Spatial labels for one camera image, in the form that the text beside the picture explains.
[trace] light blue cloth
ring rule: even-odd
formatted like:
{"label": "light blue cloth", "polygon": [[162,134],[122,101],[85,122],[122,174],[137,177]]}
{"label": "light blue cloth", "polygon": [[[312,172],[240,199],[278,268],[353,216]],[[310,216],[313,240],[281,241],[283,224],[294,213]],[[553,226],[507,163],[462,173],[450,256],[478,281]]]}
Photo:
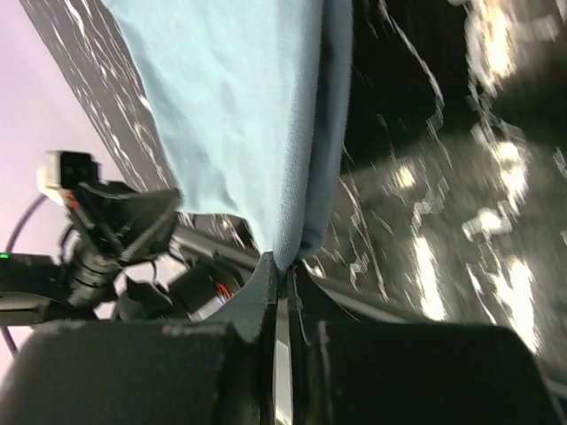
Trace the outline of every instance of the light blue cloth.
{"label": "light blue cloth", "polygon": [[246,219],[285,270],[317,251],[346,126],[352,0],[104,0],[188,213]]}

